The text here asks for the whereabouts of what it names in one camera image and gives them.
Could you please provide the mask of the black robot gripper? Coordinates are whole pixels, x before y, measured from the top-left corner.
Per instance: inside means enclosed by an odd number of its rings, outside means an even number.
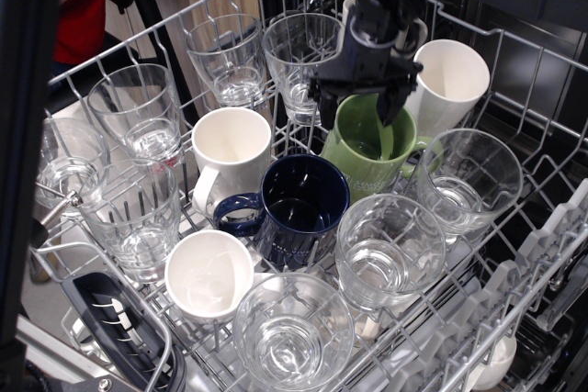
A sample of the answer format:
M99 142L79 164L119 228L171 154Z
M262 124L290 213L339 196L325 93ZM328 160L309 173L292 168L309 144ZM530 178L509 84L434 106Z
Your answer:
M412 60L392 57L398 33L422 19L424 0L356 0L348 13L341 51L319 66L309 96L318 101L321 124L334 128L338 107L349 95L377 92L376 112L383 127L392 124L412 92Z

